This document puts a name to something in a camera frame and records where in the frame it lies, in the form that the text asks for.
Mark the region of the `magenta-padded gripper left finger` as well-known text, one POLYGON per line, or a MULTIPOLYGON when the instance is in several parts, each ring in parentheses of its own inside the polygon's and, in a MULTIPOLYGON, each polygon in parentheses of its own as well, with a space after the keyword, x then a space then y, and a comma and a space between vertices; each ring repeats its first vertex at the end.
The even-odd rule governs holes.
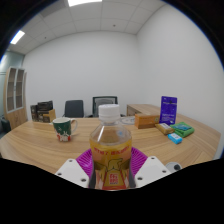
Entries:
POLYGON ((94 189, 96 175, 91 150, 86 150, 76 159, 68 159, 56 175, 78 186, 94 189))

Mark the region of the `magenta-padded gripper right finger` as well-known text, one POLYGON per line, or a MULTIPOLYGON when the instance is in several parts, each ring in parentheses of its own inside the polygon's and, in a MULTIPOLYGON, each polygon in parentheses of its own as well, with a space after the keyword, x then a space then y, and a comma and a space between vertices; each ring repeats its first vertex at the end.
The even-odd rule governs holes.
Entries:
POLYGON ((131 150, 129 183, 131 188, 140 188, 170 174, 156 156, 147 157, 137 148, 131 150))

